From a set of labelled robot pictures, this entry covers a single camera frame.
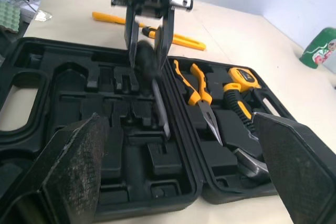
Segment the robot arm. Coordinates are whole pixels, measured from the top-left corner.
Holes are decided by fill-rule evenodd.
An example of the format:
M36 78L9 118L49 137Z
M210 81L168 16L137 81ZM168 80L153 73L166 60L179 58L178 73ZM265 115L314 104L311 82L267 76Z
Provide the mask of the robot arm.
M166 61L174 34L174 10L182 8L192 10L193 0L111 0L112 6L125 6L126 24L124 38L129 51L131 67L135 66L136 44L138 42L139 24L135 16L163 18L163 24L155 33L155 56L157 69L160 71Z

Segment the screwdriver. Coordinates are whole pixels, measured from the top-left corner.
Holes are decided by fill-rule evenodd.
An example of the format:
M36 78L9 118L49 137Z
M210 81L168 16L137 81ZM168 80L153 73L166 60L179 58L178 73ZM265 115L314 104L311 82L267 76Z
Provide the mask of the screwdriver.
M160 122L163 124L163 131L167 139L169 139L170 128L168 116L160 93L159 85L157 83L157 79L160 78L161 72L158 67L154 49L148 41L140 40L138 42L135 65L141 71L145 81L147 83L151 83L156 105L159 111Z

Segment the green can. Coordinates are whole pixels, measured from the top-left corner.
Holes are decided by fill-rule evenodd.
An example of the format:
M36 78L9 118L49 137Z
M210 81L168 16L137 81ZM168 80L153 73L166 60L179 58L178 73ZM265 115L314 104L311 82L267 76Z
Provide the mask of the green can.
M336 29L325 28L309 44L300 61L311 68L317 68L336 50Z

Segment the yellow pliers handle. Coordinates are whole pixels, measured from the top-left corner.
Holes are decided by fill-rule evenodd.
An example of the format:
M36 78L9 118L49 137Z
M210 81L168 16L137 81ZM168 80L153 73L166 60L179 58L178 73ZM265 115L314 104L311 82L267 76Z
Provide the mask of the yellow pliers handle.
M179 63L177 60L174 60L174 65L175 65L174 72L176 74L176 77L185 85L185 87L187 88L187 93L190 94L188 104L192 106L196 105L197 102L201 100L201 96L194 89L194 87L191 86L191 84L187 81L187 79L185 79L184 76L181 74Z
M205 101L211 105L212 97L206 90L206 79L202 70L196 64L192 64L190 67L190 72L198 79L199 89L197 92L196 89L194 89L194 87L191 86L191 84L181 74L177 60L174 60L174 65L174 72L176 73L176 77L185 84L188 94L191 94L188 100L188 104L196 105L198 101Z
M201 96L201 100L207 102L209 105L212 103L212 96L206 90L206 79L202 70L193 63L190 67L190 72L198 79L198 93Z

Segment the empty tool compartment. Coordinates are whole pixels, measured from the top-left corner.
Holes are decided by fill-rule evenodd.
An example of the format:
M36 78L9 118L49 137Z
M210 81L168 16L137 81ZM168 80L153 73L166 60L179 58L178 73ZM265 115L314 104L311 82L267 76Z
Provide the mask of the empty tool compartment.
M171 131L167 139L153 92L141 73L131 69L126 51L25 38L7 55L1 71L9 77L38 72L47 86L36 98L42 109L32 110L43 127L32 129L29 136L20 131L13 136L31 143L18 153L11 141L0 146L7 157L0 159L0 174L8 174L0 193L29 168L57 131L97 113L110 124L97 220L180 210L197 198L200 185L184 143L190 142L185 139L189 136L176 123L178 108L172 109L169 100L171 84L164 78L159 82ZM35 155L30 154L32 146ZM25 159L29 162L22 165Z

